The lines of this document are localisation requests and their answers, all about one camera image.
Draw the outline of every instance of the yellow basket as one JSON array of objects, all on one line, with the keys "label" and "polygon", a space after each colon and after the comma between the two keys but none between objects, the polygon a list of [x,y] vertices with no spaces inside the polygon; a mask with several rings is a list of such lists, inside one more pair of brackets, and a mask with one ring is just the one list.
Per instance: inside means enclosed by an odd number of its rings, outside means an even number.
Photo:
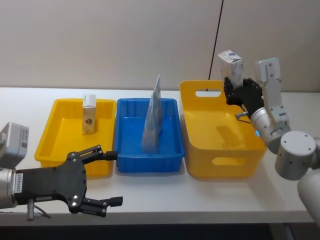
[{"label": "yellow basket", "polygon": [[[196,96],[196,91],[203,89],[217,90],[221,94],[218,97]],[[266,147],[247,117],[242,121],[235,118],[242,109],[226,104],[222,82],[183,81],[180,94],[184,159],[189,174],[198,178],[252,175]]]},{"label": "yellow basket", "polygon": [[[101,145],[103,151],[113,147],[116,101],[97,99],[95,133],[82,133],[83,100],[57,99],[43,131],[34,158],[42,167],[62,164],[67,154]],[[107,176],[113,168],[112,161],[95,161],[85,165],[87,176]]]}]

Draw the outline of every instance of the white table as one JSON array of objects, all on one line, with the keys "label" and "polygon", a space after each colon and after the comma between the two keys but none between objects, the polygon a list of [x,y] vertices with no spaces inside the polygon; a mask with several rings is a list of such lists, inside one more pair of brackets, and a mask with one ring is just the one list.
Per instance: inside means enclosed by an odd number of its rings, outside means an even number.
[{"label": "white table", "polygon": [[[96,90],[55,88],[0,88],[0,129],[7,122],[29,127],[28,152],[17,169],[40,168],[34,153],[55,99],[148,98],[148,90]],[[180,101],[178,91],[162,91],[163,98]],[[320,136],[320,93],[283,93],[291,128]],[[312,222],[297,193],[297,181],[281,178],[275,171],[276,156],[267,151],[256,173],[245,179],[199,181],[185,165],[178,174],[120,175],[87,181],[88,198],[123,196],[123,205],[107,209],[107,217],[71,214],[62,201],[39,202],[51,219],[26,221],[27,207],[2,209],[0,226],[106,225],[181,223],[283,223]]]}]

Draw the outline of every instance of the gray wall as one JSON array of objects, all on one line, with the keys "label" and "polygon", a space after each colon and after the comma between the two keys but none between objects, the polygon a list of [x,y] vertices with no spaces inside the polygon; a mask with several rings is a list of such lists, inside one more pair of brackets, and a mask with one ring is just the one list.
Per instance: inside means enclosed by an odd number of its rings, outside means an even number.
[{"label": "gray wall", "polygon": [[[2,0],[0,86],[179,89],[208,79],[222,0]],[[285,91],[320,91],[320,1],[225,0],[218,53],[279,57]]]}]

